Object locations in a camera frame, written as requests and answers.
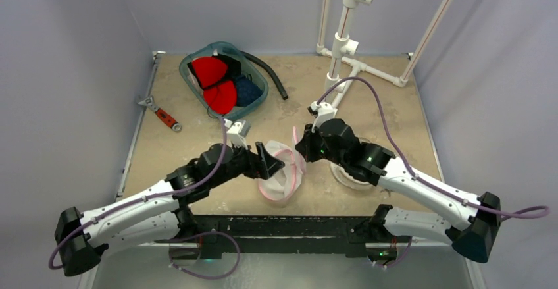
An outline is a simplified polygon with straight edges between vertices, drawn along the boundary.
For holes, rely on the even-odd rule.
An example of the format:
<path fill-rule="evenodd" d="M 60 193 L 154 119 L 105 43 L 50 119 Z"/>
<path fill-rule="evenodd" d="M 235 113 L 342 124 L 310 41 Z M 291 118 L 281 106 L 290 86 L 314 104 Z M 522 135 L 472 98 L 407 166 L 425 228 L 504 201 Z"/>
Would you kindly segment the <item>pink-trimmed white laundry bag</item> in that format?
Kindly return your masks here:
<path fill-rule="evenodd" d="M 273 202 L 285 202 L 298 190 L 306 173 L 306 162 L 296 149 L 300 141 L 297 127 L 292 128 L 292 144 L 270 140 L 265 144 L 265 149 L 275 158 L 284 163 L 284 166 L 267 180 L 258 181 L 258 189 L 263 197 Z"/>

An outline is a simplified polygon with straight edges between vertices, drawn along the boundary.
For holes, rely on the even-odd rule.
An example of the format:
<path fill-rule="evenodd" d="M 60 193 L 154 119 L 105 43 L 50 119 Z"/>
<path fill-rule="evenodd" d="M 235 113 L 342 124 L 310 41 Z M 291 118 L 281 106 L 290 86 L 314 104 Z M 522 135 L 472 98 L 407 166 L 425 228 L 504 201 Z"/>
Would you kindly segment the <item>red and black bra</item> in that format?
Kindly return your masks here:
<path fill-rule="evenodd" d="M 238 60 L 218 54 L 196 58 L 187 67 L 212 111 L 227 115 L 236 106 L 238 93 L 234 80 L 241 76 L 241 63 Z"/>

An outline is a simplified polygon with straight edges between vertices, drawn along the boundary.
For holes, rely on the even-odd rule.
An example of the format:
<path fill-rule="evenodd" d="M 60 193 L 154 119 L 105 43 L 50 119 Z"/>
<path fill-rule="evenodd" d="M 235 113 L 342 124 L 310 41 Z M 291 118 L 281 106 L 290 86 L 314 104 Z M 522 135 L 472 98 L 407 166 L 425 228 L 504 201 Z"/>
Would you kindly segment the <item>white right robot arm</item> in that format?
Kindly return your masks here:
<path fill-rule="evenodd" d="M 488 261 L 502 222 L 501 200 L 495 194 L 478 196 L 407 168 L 389 149 L 362 142 L 340 118 L 319 127 L 306 125 L 295 149 L 306 162 L 325 159 L 360 182 L 402 194 L 430 210 L 390 209 L 385 216 L 371 220 L 369 231 L 374 239 L 418 236 L 449 244 L 471 261 Z"/>

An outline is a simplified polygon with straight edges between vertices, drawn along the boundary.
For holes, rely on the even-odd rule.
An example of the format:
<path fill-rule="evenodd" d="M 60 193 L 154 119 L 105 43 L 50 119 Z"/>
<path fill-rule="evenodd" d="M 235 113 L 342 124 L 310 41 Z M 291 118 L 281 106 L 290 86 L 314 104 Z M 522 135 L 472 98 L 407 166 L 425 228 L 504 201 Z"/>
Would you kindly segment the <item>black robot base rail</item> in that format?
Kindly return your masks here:
<path fill-rule="evenodd" d="M 224 253 L 340 254 L 393 261 L 396 238 L 370 217 L 197 215 L 169 237 L 191 243 L 202 259 Z"/>

